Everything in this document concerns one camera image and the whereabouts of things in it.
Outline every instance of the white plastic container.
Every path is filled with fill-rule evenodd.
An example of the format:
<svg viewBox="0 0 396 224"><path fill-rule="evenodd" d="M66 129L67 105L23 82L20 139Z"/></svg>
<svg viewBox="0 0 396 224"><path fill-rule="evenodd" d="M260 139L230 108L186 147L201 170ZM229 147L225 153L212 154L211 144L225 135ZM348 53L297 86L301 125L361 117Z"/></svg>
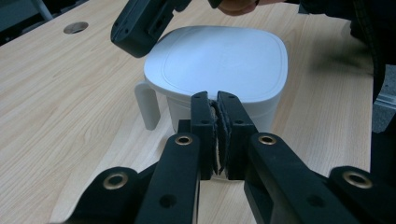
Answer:
<svg viewBox="0 0 396 224"><path fill-rule="evenodd" d="M207 91L236 95L259 132L270 132L288 73L283 42L262 30L192 26L176 29L153 48L145 63L145 81L135 95L146 128L155 129L160 112L155 91L166 95L172 125L189 119L191 96Z"/></svg>

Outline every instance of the robotic arm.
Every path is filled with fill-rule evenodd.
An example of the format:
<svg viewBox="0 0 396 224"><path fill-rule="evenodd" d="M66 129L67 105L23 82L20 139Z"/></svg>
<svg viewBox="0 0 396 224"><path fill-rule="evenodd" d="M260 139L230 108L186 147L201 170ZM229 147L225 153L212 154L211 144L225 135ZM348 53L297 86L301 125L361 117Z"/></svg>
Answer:
<svg viewBox="0 0 396 224"><path fill-rule="evenodd" d="M211 112L215 107L216 116ZM228 179L245 181L257 223L396 223L396 191L354 167L318 175L271 133L258 133L239 99L191 97L191 120L141 173L114 167L97 176L65 223L197 223L200 181L209 180L219 141Z"/></svg>
<svg viewBox="0 0 396 224"><path fill-rule="evenodd" d="M173 18L191 0L130 0L113 24L111 41L136 58L148 54ZM209 0L216 8L221 0Z"/></svg>

